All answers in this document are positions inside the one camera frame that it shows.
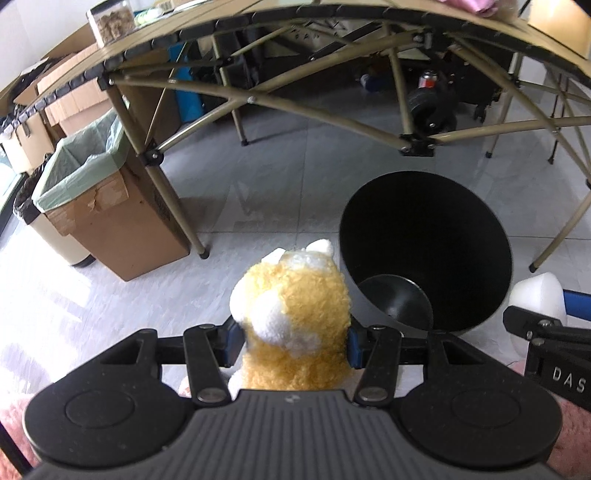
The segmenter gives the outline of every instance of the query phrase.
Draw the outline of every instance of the glass jar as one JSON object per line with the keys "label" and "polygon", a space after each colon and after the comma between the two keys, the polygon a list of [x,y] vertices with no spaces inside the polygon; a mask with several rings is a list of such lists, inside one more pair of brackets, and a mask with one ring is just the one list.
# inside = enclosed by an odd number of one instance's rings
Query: glass jar
{"label": "glass jar", "polygon": [[106,0],[86,12],[99,48],[127,35],[135,28],[134,11],[128,0]]}

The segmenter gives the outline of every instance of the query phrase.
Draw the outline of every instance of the red can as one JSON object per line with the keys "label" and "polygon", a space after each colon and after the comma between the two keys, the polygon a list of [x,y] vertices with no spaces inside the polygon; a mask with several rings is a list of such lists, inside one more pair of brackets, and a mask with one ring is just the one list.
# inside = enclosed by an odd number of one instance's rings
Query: red can
{"label": "red can", "polygon": [[437,83],[437,73],[432,70],[425,70],[418,80],[419,88],[433,88]]}

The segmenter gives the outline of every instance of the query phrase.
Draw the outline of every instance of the black trash can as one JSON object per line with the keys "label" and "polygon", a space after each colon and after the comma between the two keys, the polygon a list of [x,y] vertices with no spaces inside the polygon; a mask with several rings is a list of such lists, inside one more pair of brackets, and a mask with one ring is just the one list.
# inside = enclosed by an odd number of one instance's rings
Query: black trash can
{"label": "black trash can", "polygon": [[512,256],[490,208],[445,177],[389,173],[345,207],[341,268],[352,314],[406,336],[464,332],[489,318],[511,283]]}

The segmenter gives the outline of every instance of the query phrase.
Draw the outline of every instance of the yellow plush toy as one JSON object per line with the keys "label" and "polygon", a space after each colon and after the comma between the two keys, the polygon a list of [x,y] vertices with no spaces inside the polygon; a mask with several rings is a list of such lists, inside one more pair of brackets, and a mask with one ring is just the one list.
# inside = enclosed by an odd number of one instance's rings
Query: yellow plush toy
{"label": "yellow plush toy", "polygon": [[346,358],[349,295],[328,240],[278,248],[246,272],[230,312],[246,333],[242,368],[229,382],[258,390],[354,390]]}

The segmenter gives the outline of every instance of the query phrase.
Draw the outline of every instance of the tile floor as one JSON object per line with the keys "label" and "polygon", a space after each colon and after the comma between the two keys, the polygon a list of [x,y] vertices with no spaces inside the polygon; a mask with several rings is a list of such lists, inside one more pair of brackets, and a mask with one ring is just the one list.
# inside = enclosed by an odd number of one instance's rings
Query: tile floor
{"label": "tile floor", "polygon": [[[302,85],[282,94],[400,131],[392,92],[367,95],[342,83],[313,96]],[[549,111],[553,98],[537,98]],[[467,107],[459,116],[461,127],[474,124]],[[514,106],[510,116],[527,114]],[[490,160],[484,157],[486,139],[440,147],[435,158],[406,158],[365,137],[286,113],[251,108],[244,119],[250,146],[240,146],[226,119],[177,146],[163,165],[193,226],[211,246],[207,261],[193,252],[125,283],[98,263],[82,270],[63,265],[34,232],[10,221],[0,238],[0,393],[34,393],[142,327],[165,336],[198,323],[222,323],[230,292],[251,264],[276,247],[303,247],[322,237],[336,243],[348,198],[381,174],[425,170],[477,193],[510,238],[514,281],[529,276],[531,260],[587,192],[561,149],[555,165],[546,162],[552,144],[543,132],[501,137]],[[591,291],[591,215],[543,271],[554,272],[565,288]],[[465,338],[509,363],[517,355],[501,311]],[[409,372],[403,391],[420,381],[417,369]],[[182,367],[169,367],[164,379],[176,388],[183,375]]]}

